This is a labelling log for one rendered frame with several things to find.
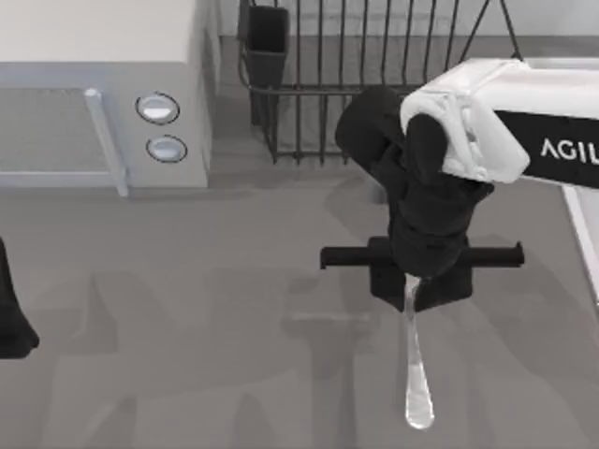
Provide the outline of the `small microwave knob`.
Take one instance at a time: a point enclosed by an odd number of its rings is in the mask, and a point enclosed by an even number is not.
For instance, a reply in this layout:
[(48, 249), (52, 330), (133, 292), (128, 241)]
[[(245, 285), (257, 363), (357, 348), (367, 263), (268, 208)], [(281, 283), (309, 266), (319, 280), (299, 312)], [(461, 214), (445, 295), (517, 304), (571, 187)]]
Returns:
[(186, 144), (171, 135), (148, 139), (145, 149), (150, 157), (161, 164), (178, 164), (188, 154)]

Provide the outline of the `large microwave knob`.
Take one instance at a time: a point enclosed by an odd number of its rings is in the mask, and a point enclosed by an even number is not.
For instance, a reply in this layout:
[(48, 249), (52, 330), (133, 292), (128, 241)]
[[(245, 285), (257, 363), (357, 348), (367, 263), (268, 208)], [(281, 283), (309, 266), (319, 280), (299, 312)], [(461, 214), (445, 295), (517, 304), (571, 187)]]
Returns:
[(179, 103), (172, 96), (159, 92), (138, 97), (135, 110), (145, 122), (156, 125), (173, 123), (181, 113)]

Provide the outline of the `microwave oven door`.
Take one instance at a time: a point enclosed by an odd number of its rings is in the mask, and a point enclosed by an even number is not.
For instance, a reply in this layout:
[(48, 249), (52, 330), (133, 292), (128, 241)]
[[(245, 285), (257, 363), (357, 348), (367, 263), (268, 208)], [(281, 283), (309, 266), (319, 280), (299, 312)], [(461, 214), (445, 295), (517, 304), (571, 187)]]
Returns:
[(0, 88), (0, 189), (116, 190), (85, 103), (85, 89)]

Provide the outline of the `black utensil holder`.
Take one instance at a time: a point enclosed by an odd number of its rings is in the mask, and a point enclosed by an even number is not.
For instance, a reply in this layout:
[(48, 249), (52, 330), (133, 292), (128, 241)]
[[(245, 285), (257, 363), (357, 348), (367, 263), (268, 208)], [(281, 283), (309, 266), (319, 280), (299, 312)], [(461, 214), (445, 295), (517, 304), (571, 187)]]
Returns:
[(285, 7), (240, 0), (238, 39), (250, 84), (279, 89), (289, 48), (290, 13)]

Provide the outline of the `silver spoon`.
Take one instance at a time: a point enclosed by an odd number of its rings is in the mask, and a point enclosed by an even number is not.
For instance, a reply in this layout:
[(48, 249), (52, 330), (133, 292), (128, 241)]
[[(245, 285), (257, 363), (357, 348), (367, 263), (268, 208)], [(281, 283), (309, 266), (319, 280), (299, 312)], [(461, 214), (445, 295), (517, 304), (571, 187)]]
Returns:
[(419, 346), (416, 325), (416, 298), (421, 285), (422, 280), (420, 278), (408, 278), (403, 313), (407, 352), (405, 420), (410, 427), (416, 430), (430, 428), (435, 419), (431, 391)]

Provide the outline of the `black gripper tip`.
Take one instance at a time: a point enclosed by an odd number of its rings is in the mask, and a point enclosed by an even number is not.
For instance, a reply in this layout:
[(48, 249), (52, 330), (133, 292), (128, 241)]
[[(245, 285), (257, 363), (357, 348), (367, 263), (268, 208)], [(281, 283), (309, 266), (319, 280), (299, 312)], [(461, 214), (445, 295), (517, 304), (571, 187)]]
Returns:
[(6, 245), (0, 237), (0, 360), (24, 359), (39, 344), (40, 338), (17, 299)]

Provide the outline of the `pale microwave oven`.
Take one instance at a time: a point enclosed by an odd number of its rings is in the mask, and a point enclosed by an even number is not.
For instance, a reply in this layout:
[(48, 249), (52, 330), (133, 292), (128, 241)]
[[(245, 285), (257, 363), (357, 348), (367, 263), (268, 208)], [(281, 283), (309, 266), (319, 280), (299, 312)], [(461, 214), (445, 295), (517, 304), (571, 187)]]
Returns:
[[(104, 93), (129, 192), (207, 186), (220, 61), (215, 0), (0, 0), (0, 88)], [(154, 92), (179, 103), (175, 122), (139, 117), (137, 98)], [(186, 144), (180, 163), (146, 153), (164, 135)]]

